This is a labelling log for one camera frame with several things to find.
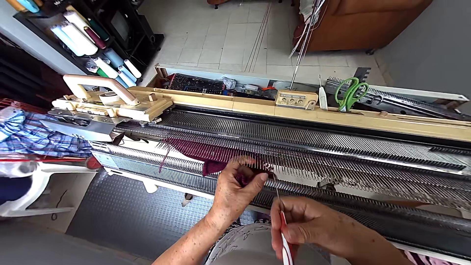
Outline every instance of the white wall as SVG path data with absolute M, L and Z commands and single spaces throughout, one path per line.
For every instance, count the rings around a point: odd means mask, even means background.
M 434 0 L 375 56 L 380 67 L 385 64 L 389 85 L 458 93 L 471 99 L 470 29 L 470 0 Z M 471 103 L 460 109 L 471 114 Z
M 13 17 L 14 14 L 16 14 L 16 10 L 6 1 L 0 0 L 0 32 L 2 34 L 60 74 L 84 74 L 73 63 L 16 20 Z

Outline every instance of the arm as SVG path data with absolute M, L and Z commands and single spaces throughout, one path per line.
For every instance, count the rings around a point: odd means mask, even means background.
M 255 161 L 249 157 L 240 158 L 239 163 L 228 163 L 219 174 L 214 201 L 208 214 L 160 255 L 153 265 L 200 264 L 216 240 L 260 192 L 268 175 L 258 174 L 242 188 L 234 176 L 238 171 L 250 174 L 250 169 L 240 164 L 253 164 Z
M 412 265 L 384 237 L 345 214 L 304 197 L 281 200 L 288 223 L 283 235 L 292 244 L 314 243 L 352 265 Z M 281 258 L 281 220 L 276 214 L 279 205 L 276 199 L 271 207 L 271 222 L 272 247 Z

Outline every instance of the patterned clothing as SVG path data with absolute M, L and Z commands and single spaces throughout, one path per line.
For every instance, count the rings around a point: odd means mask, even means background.
M 53 116 L 8 107 L 1 110 L 0 119 L 0 152 L 53 157 L 91 156 L 87 141 L 52 131 L 40 122 L 56 120 Z

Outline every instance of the gray rubber mat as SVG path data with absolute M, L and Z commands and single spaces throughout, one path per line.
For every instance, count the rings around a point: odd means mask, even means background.
M 182 192 L 163 187 L 149 194 L 140 181 L 100 170 L 66 234 L 155 259 L 211 208 L 212 200 L 201 197 L 182 207 L 183 197 Z M 254 217 L 254 212 L 245 211 L 241 223 L 251 224 Z

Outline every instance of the knitting machine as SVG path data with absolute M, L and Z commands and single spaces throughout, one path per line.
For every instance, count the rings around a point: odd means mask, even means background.
M 90 141 L 110 174 L 214 195 L 218 171 L 237 157 L 268 171 L 251 205 L 280 193 L 348 214 L 397 246 L 471 260 L 471 123 L 316 106 L 317 95 L 279 91 L 275 101 L 66 75 L 73 95 L 53 102 L 51 129 Z M 86 91 L 97 85 L 113 92 Z M 415 208 L 436 205 L 456 216 Z

